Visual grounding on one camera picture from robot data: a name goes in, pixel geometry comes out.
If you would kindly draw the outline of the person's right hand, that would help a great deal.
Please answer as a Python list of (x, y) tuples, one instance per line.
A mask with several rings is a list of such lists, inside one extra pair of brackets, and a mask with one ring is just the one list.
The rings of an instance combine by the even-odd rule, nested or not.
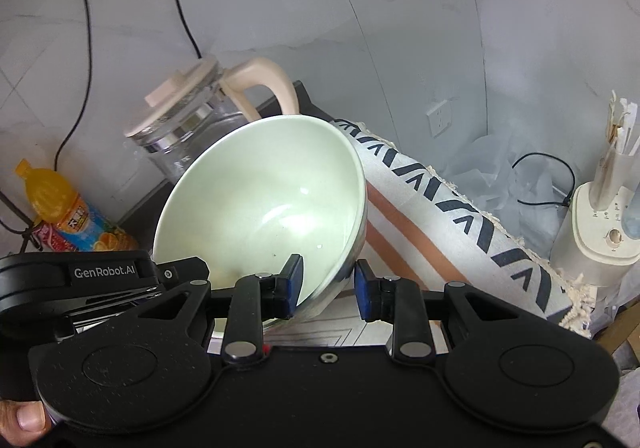
[(50, 432), (52, 423), (42, 402), (0, 402), (0, 431), (11, 446), (27, 447)]

